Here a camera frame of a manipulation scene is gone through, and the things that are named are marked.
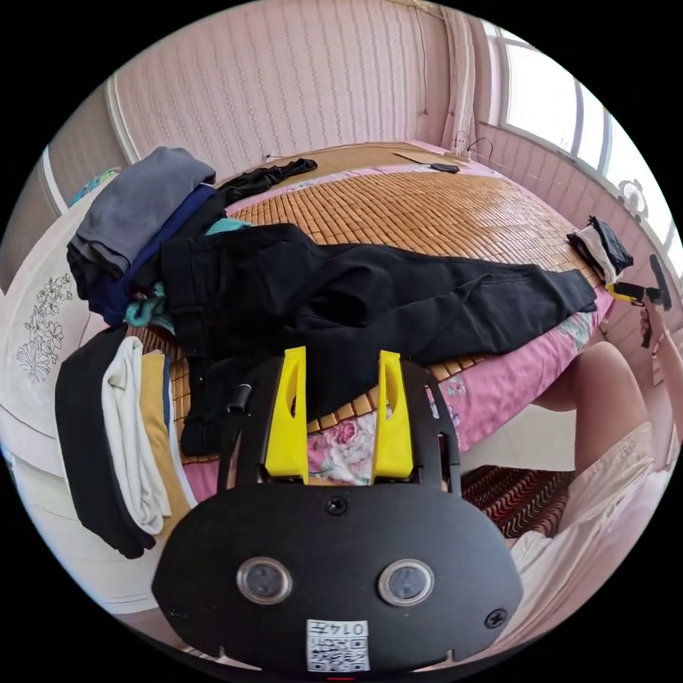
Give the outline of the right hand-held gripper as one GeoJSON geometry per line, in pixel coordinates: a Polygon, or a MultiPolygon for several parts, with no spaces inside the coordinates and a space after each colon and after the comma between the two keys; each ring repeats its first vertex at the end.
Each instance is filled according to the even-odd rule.
{"type": "Polygon", "coordinates": [[[646,287],[634,285],[629,282],[616,282],[612,284],[612,297],[615,300],[630,304],[642,304],[648,300],[654,307],[662,306],[663,290],[661,287],[646,287]]]}

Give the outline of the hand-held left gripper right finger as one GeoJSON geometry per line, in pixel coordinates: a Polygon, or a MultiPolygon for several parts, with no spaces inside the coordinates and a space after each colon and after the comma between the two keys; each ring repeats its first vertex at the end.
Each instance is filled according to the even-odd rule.
{"type": "Polygon", "coordinates": [[[372,483],[407,480],[413,472],[411,422],[399,354],[381,351],[378,358],[378,406],[372,483]]]}

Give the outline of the person's right hand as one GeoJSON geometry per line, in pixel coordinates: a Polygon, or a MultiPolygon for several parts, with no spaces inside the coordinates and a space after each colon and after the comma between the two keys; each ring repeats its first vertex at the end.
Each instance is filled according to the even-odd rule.
{"type": "Polygon", "coordinates": [[[643,346],[649,349],[650,355],[655,359],[653,363],[664,373],[665,352],[671,341],[670,332],[659,308],[649,300],[645,300],[640,312],[640,333],[643,343],[650,340],[648,345],[643,346]]]}

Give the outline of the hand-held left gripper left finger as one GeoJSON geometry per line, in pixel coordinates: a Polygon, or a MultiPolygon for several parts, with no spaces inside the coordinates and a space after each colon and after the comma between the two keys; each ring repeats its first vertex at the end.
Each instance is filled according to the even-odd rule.
{"type": "Polygon", "coordinates": [[[265,452],[269,477],[309,483],[307,456],[306,348],[285,351],[265,452]]]}

